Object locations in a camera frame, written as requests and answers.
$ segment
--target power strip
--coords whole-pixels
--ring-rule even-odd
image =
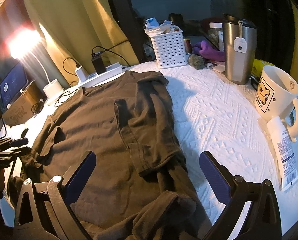
[[[79,82],[78,85],[79,85],[79,88],[82,88],[82,87],[90,88],[121,73],[122,73],[122,66],[117,62],[115,64],[112,64],[109,67],[106,67],[106,72],[100,75],[95,72],[89,75],[86,81]]]

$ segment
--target plastic woven basket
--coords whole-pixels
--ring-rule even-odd
[[[187,65],[182,31],[154,36],[151,42],[159,68]]]

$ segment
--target hand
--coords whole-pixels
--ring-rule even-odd
[[[3,192],[4,188],[5,188],[5,170],[2,169],[0,171],[0,192]]]

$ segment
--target cream mug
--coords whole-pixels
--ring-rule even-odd
[[[255,99],[255,107],[266,120],[279,116],[282,121],[295,108],[296,120],[293,126],[287,126],[293,142],[298,136],[298,84],[292,76],[276,66],[263,67]]]

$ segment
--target cardboard box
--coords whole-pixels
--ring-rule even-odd
[[[19,125],[33,117],[32,107],[43,98],[43,94],[32,81],[11,105],[11,107],[2,115],[5,124],[11,126]]]

